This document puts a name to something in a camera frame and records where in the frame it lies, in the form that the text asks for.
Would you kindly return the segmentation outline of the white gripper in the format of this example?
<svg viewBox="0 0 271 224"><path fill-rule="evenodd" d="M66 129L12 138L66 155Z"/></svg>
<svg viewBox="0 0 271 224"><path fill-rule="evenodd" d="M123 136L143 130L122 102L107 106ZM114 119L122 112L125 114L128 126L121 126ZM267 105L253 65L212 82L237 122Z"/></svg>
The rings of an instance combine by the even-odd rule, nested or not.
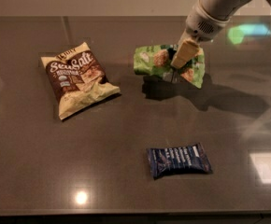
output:
<svg viewBox="0 0 271 224"><path fill-rule="evenodd" d="M218 20L209 15L201 2L197 1L186 18L182 41L178 44L171 65L176 69L183 67L199 52L197 43L212 41L227 22L228 20Z"/></svg>

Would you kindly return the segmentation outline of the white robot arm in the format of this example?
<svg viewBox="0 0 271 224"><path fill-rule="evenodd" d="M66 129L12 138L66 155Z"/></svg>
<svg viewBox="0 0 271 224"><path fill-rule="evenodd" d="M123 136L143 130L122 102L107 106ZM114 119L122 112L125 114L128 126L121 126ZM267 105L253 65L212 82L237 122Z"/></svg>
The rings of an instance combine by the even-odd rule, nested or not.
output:
<svg viewBox="0 0 271 224"><path fill-rule="evenodd" d="M178 50L171 65L176 69L195 57L199 44L211 41L226 26L232 16L251 0L197 0L185 21Z"/></svg>

